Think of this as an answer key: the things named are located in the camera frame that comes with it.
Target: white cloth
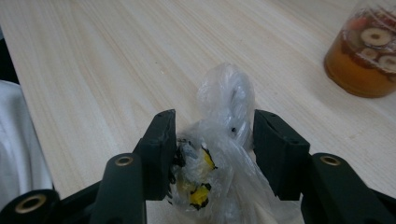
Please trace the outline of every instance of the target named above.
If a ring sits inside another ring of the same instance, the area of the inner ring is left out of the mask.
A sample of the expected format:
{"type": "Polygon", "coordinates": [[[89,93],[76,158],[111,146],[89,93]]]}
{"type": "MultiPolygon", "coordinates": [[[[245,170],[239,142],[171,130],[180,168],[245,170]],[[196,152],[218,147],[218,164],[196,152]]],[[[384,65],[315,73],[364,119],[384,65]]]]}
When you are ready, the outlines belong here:
{"type": "Polygon", "coordinates": [[[52,189],[21,87],[0,80],[0,210],[33,189],[52,189]]]}

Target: plastic bag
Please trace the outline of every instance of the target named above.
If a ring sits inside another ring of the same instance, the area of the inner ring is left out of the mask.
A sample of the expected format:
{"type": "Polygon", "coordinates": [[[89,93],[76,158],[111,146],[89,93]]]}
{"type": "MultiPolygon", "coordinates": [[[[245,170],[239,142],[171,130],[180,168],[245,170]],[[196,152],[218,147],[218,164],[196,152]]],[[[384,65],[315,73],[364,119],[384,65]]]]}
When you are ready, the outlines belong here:
{"type": "Polygon", "coordinates": [[[303,223],[299,203],[276,198],[248,155],[248,76],[223,63],[208,72],[197,99],[204,118],[177,134],[169,202],[209,223],[303,223]]]}

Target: brass screw hole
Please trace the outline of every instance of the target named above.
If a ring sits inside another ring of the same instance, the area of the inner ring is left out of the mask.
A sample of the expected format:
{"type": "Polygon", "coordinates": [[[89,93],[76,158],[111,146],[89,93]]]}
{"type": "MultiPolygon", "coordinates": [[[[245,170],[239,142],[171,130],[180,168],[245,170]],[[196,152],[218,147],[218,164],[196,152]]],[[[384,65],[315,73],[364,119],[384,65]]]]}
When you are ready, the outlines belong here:
{"type": "Polygon", "coordinates": [[[331,156],[321,156],[320,160],[323,161],[324,163],[326,163],[328,165],[332,165],[332,166],[341,165],[341,162],[339,160],[337,160],[336,158],[331,157],[331,156]]]}
{"type": "Polygon", "coordinates": [[[116,165],[118,165],[118,166],[126,166],[126,165],[131,164],[133,161],[134,161],[134,158],[125,156],[125,157],[118,158],[116,160],[116,165]]]}
{"type": "Polygon", "coordinates": [[[19,214],[30,213],[43,205],[46,200],[47,197],[44,194],[30,196],[18,203],[18,205],[15,207],[15,212],[19,214]]]}

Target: black mount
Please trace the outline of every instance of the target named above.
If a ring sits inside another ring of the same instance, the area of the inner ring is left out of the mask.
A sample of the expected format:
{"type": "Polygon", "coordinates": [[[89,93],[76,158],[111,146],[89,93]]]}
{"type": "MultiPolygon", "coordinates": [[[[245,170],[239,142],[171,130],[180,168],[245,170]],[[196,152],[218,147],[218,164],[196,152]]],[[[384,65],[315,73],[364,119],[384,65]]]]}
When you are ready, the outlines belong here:
{"type": "MultiPolygon", "coordinates": [[[[146,200],[169,190],[177,151],[175,110],[156,115],[133,153],[107,162],[101,182],[63,200],[52,189],[33,190],[10,202],[0,223],[146,223],[146,200]]],[[[396,200],[368,189],[343,159],[309,154],[309,143],[279,116],[255,111],[254,152],[276,196],[297,201],[305,223],[396,223],[396,200]]]]}

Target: wooden table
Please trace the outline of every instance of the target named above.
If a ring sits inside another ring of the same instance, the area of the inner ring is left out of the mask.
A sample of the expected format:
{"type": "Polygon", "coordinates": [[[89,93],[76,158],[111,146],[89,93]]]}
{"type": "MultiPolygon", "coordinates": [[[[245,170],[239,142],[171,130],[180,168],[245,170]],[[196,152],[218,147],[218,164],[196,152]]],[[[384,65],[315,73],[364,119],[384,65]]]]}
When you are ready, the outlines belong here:
{"type": "MultiPolygon", "coordinates": [[[[62,197],[101,179],[153,116],[200,118],[195,94],[222,62],[251,78],[311,153],[346,159],[396,197],[396,94],[363,99],[329,80],[323,57],[357,0],[0,0],[0,22],[62,197]]],[[[185,223],[148,203],[148,221],[185,223]]]]}

